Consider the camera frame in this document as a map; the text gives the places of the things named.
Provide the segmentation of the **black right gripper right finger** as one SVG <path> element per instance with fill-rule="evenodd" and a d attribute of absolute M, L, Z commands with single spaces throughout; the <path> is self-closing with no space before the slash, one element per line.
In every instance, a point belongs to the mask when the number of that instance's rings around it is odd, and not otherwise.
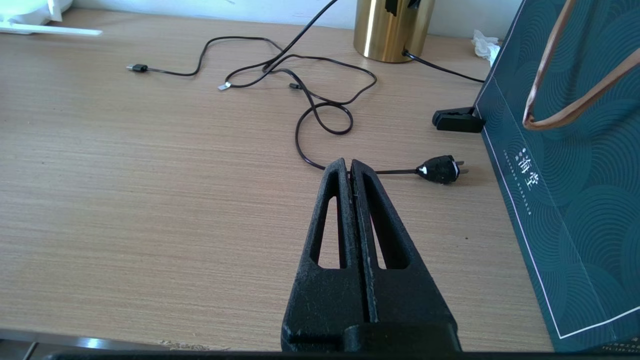
<path fill-rule="evenodd" d="M 358 221 L 365 321 L 353 353 L 459 353 L 458 326 L 375 171 L 350 167 Z"/>

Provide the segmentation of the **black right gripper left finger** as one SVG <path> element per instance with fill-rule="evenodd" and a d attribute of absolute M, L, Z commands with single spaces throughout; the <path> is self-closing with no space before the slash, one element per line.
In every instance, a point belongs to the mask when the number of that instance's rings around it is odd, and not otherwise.
<path fill-rule="evenodd" d="M 338 268 L 320 266 L 331 199 L 336 200 Z M 324 171 L 281 327 L 289 353 L 365 353 L 366 296 L 350 172 L 343 158 Z"/>

